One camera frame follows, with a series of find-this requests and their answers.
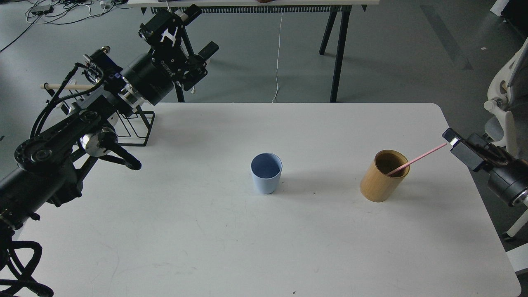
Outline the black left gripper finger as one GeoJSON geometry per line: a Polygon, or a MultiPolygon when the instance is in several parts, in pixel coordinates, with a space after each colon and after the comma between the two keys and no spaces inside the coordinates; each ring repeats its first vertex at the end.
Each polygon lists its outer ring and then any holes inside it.
{"type": "Polygon", "coordinates": [[[202,9],[194,4],[184,11],[177,10],[174,13],[166,9],[158,11],[152,19],[139,27],[138,35],[151,47],[140,57],[202,58],[200,53],[194,53],[186,35],[186,26],[201,13],[202,9]]]}
{"type": "Polygon", "coordinates": [[[208,60],[218,50],[219,45],[211,41],[198,54],[184,56],[183,60],[177,63],[175,85],[186,92],[191,90],[208,74],[206,70],[208,60]]]}

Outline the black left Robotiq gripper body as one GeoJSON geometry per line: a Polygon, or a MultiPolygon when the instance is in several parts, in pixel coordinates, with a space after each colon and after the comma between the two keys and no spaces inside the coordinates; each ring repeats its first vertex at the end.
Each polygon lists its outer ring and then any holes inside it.
{"type": "Polygon", "coordinates": [[[131,106],[157,105],[172,90],[194,87],[194,57],[176,50],[152,49],[121,72],[125,85],[120,96],[131,106]]]}

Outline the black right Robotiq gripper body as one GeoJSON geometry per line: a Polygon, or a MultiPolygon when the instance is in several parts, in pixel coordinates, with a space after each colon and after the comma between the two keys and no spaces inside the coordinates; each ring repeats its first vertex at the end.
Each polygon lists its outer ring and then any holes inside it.
{"type": "Polygon", "coordinates": [[[504,203],[514,207],[527,198],[528,162],[517,159],[489,171],[487,186],[504,203]]]}

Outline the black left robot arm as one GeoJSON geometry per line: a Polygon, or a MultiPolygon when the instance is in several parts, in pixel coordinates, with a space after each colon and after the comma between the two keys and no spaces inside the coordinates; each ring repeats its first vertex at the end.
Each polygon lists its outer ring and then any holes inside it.
{"type": "Polygon", "coordinates": [[[207,75],[207,61],[219,47],[210,42],[194,53],[186,32],[200,13],[195,4],[157,12],[138,31],[149,51],[126,68],[109,58],[109,47],[85,56],[85,64],[74,65],[38,115],[30,138],[15,150],[17,169],[1,180],[1,267],[14,276],[1,280],[2,297],[14,297],[23,288],[39,297],[54,295],[32,276],[41,245],[15,241],[15,232],[28,219],[38,221],[37,210],[45,203],[60,207],[81,197],[83,181],[98,160],[141,169],[118,142],[117,117],[144,119],[141,106],[156,105],[172,90],[183,103],[183,92],[207,75]]]}

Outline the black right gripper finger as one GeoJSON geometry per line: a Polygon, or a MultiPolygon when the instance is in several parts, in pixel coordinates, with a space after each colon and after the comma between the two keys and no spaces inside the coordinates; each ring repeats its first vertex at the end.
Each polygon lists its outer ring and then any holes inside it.
{"type": "Polygon", "coordinates": [[[489,172],[508,162],[506,151],[489,143],[478,134],[473,133],[468,138],[464,138],[452,128],[447,128],[442,137],[451,144],[451,153],[471,171],[489,172]]]}

